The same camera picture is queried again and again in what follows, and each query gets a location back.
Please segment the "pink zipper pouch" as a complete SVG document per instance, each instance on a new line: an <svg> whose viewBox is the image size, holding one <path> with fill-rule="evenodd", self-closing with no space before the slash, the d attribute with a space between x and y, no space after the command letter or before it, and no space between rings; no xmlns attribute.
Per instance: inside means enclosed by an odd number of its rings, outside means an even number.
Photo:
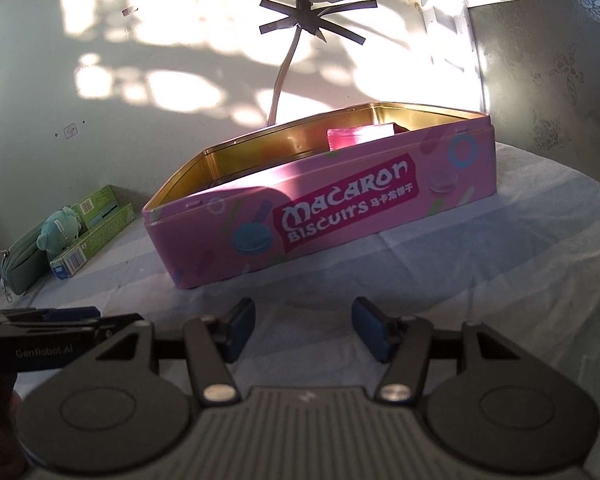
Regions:
<svg viewBox="0 0 600 480"><path fill-rule="evenodd" d="M372 142L394 136L396 128L392 122L382 125L365 125L351 128L331 128L327 130L329 151L338 151L358 144Z"/></svg>

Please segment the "pink macaron biscuit tin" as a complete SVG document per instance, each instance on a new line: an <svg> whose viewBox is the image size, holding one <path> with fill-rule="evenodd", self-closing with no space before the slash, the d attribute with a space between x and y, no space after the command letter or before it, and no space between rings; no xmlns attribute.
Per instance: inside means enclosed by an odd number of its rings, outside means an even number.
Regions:
<svg viewBox="0 0 600 480"><path fill-rule="evenodd" d="M393 123L394 136L329 151L327 130ZM206 148L143 208L173 283L195 288L321 252L496 190L489 115L375 102Z"/></svg>

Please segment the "wall socket plate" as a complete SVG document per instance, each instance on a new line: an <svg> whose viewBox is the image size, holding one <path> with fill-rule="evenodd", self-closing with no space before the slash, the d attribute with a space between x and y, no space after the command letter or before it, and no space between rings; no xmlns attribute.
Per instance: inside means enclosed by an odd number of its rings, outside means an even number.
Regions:
<svg viewBox="0 0 600 480"><path fill-rule="evenodd" d="M72 124L65 126L64 128L64 137L66 139L70 139L78 133L78 126L75 122Z"/></svg>

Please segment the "teal pencil case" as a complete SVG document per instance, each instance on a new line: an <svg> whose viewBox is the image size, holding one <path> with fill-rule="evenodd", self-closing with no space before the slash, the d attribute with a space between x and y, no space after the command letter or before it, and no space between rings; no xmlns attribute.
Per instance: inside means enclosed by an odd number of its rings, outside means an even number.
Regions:
<svg viewBox="0 0 600 480"><path fill-rule="evenodd" d="M40 222L0 252L1 284L8 302L12 302L13 296L23 295L50 274L46 251L36 244L42 225Z"/></svg>

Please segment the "black tape cross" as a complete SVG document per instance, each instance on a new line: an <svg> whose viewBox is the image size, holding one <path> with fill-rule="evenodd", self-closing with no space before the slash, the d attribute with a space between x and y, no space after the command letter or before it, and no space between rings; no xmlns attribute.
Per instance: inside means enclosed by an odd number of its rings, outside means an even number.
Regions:
<svg viewBox="0 0 600 480"><path fill-rule="evenodd" d="M259 30L262 35L276 30L299 27L322 41L326 41L323 32L328 30L332 34L349 39L356 44L364 44L365 38L363 36L326 20L326 16L355 10L376 9L378 4L376 0L360 0L330 4L318 8L313 6L311 0L294 0L294 6L288 6L288 4L273 0L261 0L260 6L283 15L283 18L277 21L261 25Z"/></svg>

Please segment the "teal plush toy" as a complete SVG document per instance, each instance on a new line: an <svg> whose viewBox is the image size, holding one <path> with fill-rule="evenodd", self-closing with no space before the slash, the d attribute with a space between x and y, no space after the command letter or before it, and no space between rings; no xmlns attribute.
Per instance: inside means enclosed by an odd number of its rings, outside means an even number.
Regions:
<svg viewBox="0 0 600 480"><path fill-rule="evenodd" d="M62 207L43 222L36 247L54 258L74 244L81 228L80 216L72 208Z"/></svg>

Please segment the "green toothpaste box front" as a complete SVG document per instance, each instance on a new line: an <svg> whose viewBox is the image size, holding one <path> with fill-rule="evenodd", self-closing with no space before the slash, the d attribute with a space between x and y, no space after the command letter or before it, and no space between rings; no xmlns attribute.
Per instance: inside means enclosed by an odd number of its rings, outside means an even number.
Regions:
<svg viewBox="0 0 600 480"><path fill-rule="evenodd" d="M106 248L136 218L131 204L117 207L93 229L87 230L78 240L50 263L50 270L58 280L73 278L79 270Z"/></svg>

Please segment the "green toothpaste box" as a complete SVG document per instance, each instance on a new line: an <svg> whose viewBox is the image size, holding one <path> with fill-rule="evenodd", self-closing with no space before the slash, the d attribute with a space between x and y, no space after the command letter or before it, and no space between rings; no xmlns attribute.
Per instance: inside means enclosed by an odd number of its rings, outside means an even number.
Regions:
<svg viewBox="0 0 600 480"><path fill-rule="evenodd" d="M117 207L93 229L87 230L78 240L50 263L50 270L58 280L73 278L79 270L106 248L136 218L131 204Z"/></svg>
<svg viewBox="0 0 600 480"><path fill-rule="evenodd" d="M79 200L73 209L79 215L82 226L91 230L119 207L114 189L105 185L91 195Z"/></svg>

